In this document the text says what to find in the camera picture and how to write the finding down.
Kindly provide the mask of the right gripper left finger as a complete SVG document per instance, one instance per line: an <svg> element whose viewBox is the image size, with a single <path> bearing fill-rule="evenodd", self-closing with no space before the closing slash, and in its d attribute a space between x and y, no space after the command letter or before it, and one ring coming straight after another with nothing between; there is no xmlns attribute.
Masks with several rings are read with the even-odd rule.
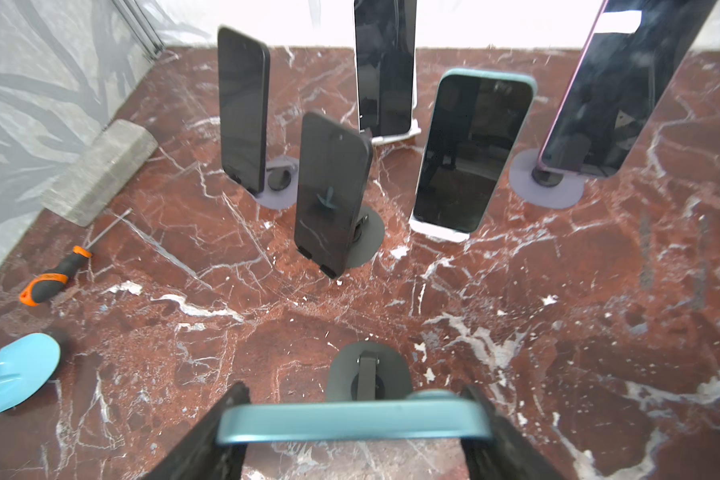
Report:
<svg viewBox="0 0 720 480"><path fill-rule="evenodd" d="M250 390L236 382L144 479L241 479L246 444L216 443L223 413L250 404Z"/></svg>

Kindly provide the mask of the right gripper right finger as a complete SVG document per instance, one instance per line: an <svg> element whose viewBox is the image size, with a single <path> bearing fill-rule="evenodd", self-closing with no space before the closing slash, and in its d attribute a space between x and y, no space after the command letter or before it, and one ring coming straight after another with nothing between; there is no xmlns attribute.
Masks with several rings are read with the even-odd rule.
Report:
<svg viewBox="0 0 720 480"><path fill-rule="evenodd" d="M473 385L466 385L460 396L478 402L490 422L490 440L462 439L470 479L556 479L564 476L501 415L495 405Z"/></svg>

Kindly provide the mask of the purple-edged phone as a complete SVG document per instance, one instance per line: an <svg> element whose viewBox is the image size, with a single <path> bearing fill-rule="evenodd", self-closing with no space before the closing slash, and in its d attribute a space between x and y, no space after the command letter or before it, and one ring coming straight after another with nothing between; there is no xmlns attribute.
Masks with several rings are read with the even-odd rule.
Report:
<svg viewBox="0 0 720 480"><path fill-rule="evenodd" d="M605 1L540 150L542 170L615 175L715 4Z"/></svg>

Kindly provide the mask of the teal phone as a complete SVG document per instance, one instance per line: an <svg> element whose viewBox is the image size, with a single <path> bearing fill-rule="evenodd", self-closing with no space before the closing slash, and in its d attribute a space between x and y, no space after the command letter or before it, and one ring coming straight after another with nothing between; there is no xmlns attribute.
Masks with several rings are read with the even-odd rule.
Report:
<svg viewBox="0 0 720 480"><path fill-rule="evenodd" d="M493 438L484 407L446 390L401 400L245 404L227 409L219 445L404 439Z"/></svg>

